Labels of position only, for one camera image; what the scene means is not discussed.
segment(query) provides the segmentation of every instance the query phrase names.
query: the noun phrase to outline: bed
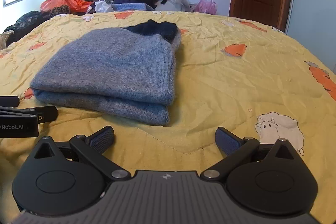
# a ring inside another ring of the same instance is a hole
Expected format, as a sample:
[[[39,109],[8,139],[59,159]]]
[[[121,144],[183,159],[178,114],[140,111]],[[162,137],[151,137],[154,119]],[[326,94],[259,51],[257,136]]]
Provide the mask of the bed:
[[[214,143],[219,126],[239,137],[288,137],[319,185],[311,213],[336,219],[336,76],[296,40],[247,20],[184,12],[113,12],[56,16],[0,51],[1,95],[17,95],[19,108],[43,106],[30,90],[37,71],[64,45],[99,28],[128,27],[152,19],[182,32],[176,52],[176,98],[166,127],[85,109],[58,107],[58,119],[40,125],[40,137],[68,141],[106,125],[115,145],[104,156],[134,173],[197,170],[223,158]],[[39,138],[1,139],[1,221],[19,210],[11,182]]]

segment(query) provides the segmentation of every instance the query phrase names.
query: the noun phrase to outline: plastic bag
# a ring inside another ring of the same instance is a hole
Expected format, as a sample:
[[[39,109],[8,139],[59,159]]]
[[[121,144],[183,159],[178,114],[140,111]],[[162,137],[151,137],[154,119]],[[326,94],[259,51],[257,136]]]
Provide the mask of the plastic bag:
[[[187,0],[167,0],[165,4],[161,4],[162,0],[158,0],[155,5],[155,11],[180,11],[190,12],[190,5]]]
[[[114,11],[112,6],[107,4],[103,0],[96,1],[95,5],[96,5],[95,7],[96,13],[108,13]]]
[[[217,13],[216,2],[213,2],[212,0],[201,0],[197,4],[195,12],[215,15]]]
[[[68,5],[71,12],[86,12],[88,7],[93,2],[87,2],[85,0],[46,0],[41,4],[40,11],[47,12],[55,7],[62,5]]]

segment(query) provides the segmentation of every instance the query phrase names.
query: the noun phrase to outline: gray sweater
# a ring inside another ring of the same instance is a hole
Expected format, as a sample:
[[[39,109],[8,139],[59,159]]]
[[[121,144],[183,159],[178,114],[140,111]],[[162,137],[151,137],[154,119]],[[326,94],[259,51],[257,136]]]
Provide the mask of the gray sweater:
[[[173,23],[157,26],[167,30],[168,24]],[[167,106],[174,100],[174,54],[181,43],[173,25],[168,25],[168,32],[174,32],[170,41],[157,31],[144,36],[123,28],[85,34],[61,48],[36,74],[31,82],[35,97],[166,125]]]

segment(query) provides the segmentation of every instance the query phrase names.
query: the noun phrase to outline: metal screw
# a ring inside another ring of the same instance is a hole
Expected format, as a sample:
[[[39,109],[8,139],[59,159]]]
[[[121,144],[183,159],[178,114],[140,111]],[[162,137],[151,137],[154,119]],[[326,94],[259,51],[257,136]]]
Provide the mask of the metal screw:
[[[111,173],[111,175],[112,175],[112,177],[114,177],[116,179],[123,179],[128,175],[128,172],[126,170],[118,169],[118,170],[114,170]]]
[[[217,170],[206,170],[204,171],[203,175],[208,179],[214,179],[219,177],[220,173]]]

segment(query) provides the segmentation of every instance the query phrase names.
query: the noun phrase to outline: pink plastic bag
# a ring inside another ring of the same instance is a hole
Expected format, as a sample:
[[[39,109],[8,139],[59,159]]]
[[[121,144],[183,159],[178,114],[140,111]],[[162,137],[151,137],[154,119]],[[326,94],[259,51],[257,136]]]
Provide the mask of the pink plastic bag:
[[[197,4],[195,12],[215,15],[217,12],[216,2],[213,2],[212,0],[201,0]]]

